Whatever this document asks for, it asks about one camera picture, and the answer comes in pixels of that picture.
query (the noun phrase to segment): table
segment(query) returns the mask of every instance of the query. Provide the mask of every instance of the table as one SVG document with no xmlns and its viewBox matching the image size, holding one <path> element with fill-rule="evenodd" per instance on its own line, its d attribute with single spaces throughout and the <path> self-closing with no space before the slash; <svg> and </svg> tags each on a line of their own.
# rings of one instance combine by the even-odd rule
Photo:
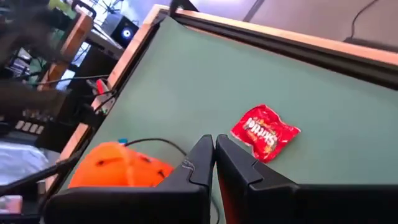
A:
<svg viewBox="0 0 398 224">
<path fill-rule="evenodd" d="M 73 26 L 61 48 L 61 53 L 70 57 L 74 56 L 79 51 L 80 46 L 85 41 L 88 33 L 93 27 L 92 17 L 87 16 L 84 12 L 79 12 L 78 14 L 76 14 L 76 16 L 78 16 L 76 24 Z M 60 62 L 51 64 L 49 70 L 46 72 L 41 82 L 49 82 L 52 80 L 61 79 L 67 68 L 68 64 L 66 63 Z M 57 84 L 52 83 L 39 85 L 38 89 L 49 89 L 53 88 L 55 85 Z"/>
<path fill-rule="evenodd" d="M 198 27 L 184 27 L 169 17 L 160 23 L 146 52 L 132 68 L 132 61 L 153 34 L 152 23 L 166 9 L 154 6 L 108 78 L 110 86 L 116 87 L 123 77 L 131 75 L 85 154 L 101 142 L 119 138 L 161 137 L 189 150 L 204 134 L 215 138 L 229 133 L 247 110 L 265 103 L 284 121 L 302 130 L 268 164 L 277 172 L 299 184 L 398 183 L 395 90 L 209 34 Z M 373 65 L 381 72 L 397 71 L 398 55 L 390 52 L 199 12 L 178 11 L 177 17 L 180 22 L 200 19 L 198 24 L 212 22 L 211 27 L 224 24 L 281 37 L 286 45 L 300 42 L 306 46 L 303 55 L 317 46 L 328 54 L 344 52 L 347 58 L 365 58 L 361 71 Z M 396 78 L 389 80 L 390 87 L 396 88 Z M 80 124 L 60 159 L 80 147 L 87 132 L 88 126 Z M 182 160 L 177 150 L 162 143 L 142 143 L 135 149 L 174 166 Z M 214 177 L 213 195 L 221 204 L 216 174 Z"/>
</svg>

